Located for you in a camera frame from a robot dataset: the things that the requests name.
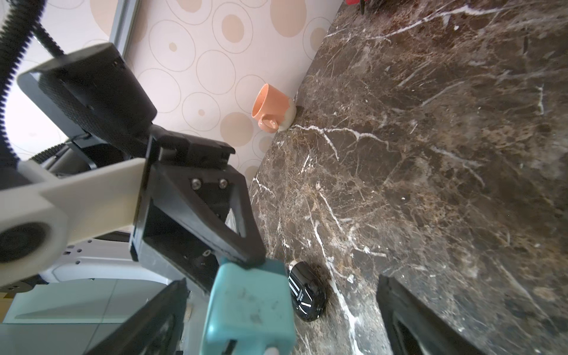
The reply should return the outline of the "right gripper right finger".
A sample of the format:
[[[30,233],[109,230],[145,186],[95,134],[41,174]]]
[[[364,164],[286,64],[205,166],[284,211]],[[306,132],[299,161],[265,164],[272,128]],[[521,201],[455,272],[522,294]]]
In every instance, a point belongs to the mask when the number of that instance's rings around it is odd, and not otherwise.
[[[393,277],[380,275],[376,299],[394,354],[482,354]]]

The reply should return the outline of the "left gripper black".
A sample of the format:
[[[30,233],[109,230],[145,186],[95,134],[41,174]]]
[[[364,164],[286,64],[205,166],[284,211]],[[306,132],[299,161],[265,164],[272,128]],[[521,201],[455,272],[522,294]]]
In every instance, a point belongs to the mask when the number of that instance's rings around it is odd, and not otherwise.
[[[266,247],[231,146],[153,124],[157,111],[113,44],[17,78],[68,133],[66,149],[16,163],[16,279],[187,279],[209,293],[224,257],[261,266]]]

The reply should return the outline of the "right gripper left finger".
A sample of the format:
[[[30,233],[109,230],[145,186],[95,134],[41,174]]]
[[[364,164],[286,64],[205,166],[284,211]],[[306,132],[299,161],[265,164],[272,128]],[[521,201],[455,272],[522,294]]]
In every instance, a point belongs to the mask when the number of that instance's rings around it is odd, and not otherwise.
[[[171,282],[88,354],[176,354],[183,334],[185,279]]]

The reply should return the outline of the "teal USB wall charger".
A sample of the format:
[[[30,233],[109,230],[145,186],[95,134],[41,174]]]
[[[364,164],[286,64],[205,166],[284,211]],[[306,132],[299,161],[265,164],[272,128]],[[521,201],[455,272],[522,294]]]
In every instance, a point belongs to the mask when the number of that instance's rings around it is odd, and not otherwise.
[[[285,264],[245,269],[223,263],[214,281],[201,354],[291,354],[294,309]]]

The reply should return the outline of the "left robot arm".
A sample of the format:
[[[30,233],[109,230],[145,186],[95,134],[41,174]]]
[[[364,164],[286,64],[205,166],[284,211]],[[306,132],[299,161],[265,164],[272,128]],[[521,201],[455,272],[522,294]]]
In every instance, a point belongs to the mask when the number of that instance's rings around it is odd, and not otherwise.
[[[39,275],[64,250],[132,226],[130,253],[159,254],[211,294],[217,269],[204,250],[246,269],[266,259],[244,176],[228,144],[154,124],[157,110],[114,44],[63,53],[41,27],[44,1],[12,1],[1,28],[1,101],[6,102],[32,37],[53,54],[32,69],[44,97],[125,161],[57,177],[22,161],[1,134],[1,284]]]

